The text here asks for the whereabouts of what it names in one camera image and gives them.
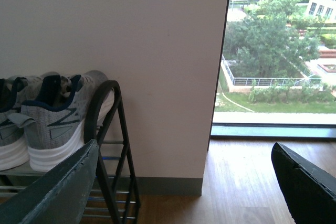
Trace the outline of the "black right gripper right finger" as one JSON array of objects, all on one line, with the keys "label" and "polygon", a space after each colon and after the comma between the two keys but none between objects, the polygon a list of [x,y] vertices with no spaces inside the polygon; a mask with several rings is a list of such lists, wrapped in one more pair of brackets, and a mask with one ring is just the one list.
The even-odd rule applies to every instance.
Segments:
[{"label": "black right gripper right finger", "polygon": [[279,142],[271,161],[295,223],[335,223],[335,177]]}]

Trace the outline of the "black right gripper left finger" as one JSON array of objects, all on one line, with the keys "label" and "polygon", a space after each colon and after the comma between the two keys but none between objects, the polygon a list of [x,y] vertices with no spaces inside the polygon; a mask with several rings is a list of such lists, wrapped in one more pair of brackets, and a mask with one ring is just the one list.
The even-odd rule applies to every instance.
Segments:
[{"label": "black right gripper left finger", "polygon": [[98,144],[90,140],[12,197],[12,223],[79,223],[96,176]]}]

